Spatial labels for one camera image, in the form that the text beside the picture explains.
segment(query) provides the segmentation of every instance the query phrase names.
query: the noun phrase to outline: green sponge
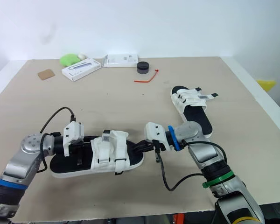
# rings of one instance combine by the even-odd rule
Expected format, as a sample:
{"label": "green sponge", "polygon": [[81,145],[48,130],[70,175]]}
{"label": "green sponge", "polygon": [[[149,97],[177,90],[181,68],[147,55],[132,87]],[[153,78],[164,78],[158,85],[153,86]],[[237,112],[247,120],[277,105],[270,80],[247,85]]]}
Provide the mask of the green sponge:
{"label": "green sponge", "polygon": [[64,55],[60,58],[59,62],[60,64],[62,64],[65,67],[69,67],[72,64],[78,63],[81,60],[78,58],[77,55],[75,54],[68,54],[68,55]]}

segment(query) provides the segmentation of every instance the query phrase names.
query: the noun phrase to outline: yellow object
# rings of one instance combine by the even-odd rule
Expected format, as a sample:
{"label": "yellow object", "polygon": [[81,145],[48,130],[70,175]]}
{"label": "yellow object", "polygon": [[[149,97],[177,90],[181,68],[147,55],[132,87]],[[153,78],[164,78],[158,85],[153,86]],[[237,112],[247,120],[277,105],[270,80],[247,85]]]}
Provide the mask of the yellow object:
{"label": "yellow object", "polygon": [[241,218],[238,218],[237,220],[235,220],[232,224],[237,224],[237,223],[239,223],[241,221],[245,221],[245,220],[253,220],[253,221],[260,223],[260,221],[258,219],[253,218],[253,217],[241,217]]}
{"label": "yellow object", "polygon": [[276,81],[264,81],[256,80],[256,82],[264,89],[264,91],[269,92],[269,90],[276,85]]}

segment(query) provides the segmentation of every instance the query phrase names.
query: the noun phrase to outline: white sandal strap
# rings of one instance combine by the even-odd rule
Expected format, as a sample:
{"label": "white sandal strap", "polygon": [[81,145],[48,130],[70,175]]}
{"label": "white sandal strap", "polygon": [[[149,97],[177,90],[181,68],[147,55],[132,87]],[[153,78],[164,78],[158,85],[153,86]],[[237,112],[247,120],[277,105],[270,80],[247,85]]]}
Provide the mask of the white sandal strap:
{"label": "white sandal strap", "polygon": [[121,174],[126,168],[127,160],[127,146],[126,138],[128,137],[127,132],[122,131],[111,131],[110,137],[115,139],[115,174]]}

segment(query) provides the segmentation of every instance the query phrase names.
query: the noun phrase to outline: yellow ring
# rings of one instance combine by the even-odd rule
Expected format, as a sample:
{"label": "yellow ring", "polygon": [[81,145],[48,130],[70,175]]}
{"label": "yellow ring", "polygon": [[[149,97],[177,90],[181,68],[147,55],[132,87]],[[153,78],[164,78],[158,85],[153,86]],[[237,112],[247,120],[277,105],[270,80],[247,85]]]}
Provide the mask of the yellow ring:
{"label": "yellow ring", "polygon": [[245,217],[238,218],[232,224],[237,224],[237,223],[239,223],[241,221],[245,221],[245,220],[253,220],[253,221],[256,221],[256,222],[260,223],[260,221],[258,219],[256,219],[256,218],[245,216]]}

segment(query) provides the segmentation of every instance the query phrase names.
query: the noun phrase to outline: black insole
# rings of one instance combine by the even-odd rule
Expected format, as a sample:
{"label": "black insole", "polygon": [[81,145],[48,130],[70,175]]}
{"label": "black insole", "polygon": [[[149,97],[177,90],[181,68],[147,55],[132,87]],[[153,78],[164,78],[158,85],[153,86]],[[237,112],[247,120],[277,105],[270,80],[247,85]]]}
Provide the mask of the black insole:
{"label": "black insole", "polygon": [[[176,86],[172,89],[172,94],[176,93],[180,89],[186,89],[187,87],[184,86]],[[211,134],[213,131],[213,128],[210,124],[209,119],[207,118],[202,106],[186,106],[185,110],[183,112],[184,116],[186,117],[187,121],[195,121],[198,124],[200,124],[202,128],[202,133],[204,135]]]}

